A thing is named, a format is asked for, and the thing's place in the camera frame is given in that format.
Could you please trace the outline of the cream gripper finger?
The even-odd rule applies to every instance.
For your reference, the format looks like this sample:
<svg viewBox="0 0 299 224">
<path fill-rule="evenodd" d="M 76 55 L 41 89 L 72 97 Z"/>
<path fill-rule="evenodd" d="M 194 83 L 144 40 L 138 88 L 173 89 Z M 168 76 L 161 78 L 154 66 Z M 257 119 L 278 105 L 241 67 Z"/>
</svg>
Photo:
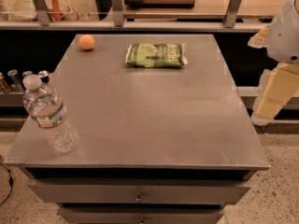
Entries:
<svg viewBox="0 0 299 224">
<path fill-rule="evenodd" d="M 258 126 L 265 126 L 272 122 L 298 90 L 298 65 L 279 63 L 273 70 L 264 69 L 259 81 L 258 95 L 252 108 L 252 122 Z"/>
<path fill-rule="evenodd" d="M 270 25 L 266 25 L 258 33 L 249 39 L 248 45 L 255 49 L 262 49 L 268 46 L 268 31 Z"/>
</svg>

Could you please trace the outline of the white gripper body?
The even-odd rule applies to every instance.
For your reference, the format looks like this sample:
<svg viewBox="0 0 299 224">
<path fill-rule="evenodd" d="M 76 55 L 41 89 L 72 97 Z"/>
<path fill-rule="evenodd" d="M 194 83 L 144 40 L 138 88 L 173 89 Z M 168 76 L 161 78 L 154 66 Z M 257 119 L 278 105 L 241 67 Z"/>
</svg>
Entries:
<svg viewBox="0 0 299 224">
<path fill-rule="evenodd" d="M 299 0 L 288 0 L 271 21 L 267 54 L 280 63 L 299 63 Z"/>
</svg>

